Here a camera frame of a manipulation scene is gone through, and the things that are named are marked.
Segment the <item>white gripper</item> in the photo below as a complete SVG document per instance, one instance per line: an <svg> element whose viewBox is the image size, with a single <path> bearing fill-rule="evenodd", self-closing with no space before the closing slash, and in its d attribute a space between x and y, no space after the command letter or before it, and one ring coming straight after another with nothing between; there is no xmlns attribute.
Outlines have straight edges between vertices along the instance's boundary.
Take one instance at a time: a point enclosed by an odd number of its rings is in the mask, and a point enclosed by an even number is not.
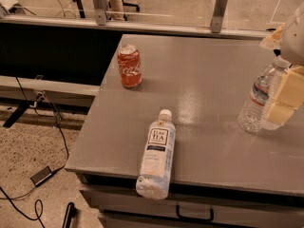
<svg viewBox="0 0 304 228"><path fill-rule="evenodd" d="M269 50L280 49L285 60L299 65L278 72L271 82L261 125L267 130L277 130L304 104L304 3L284 26L266 36L260 46Z"/></svg>

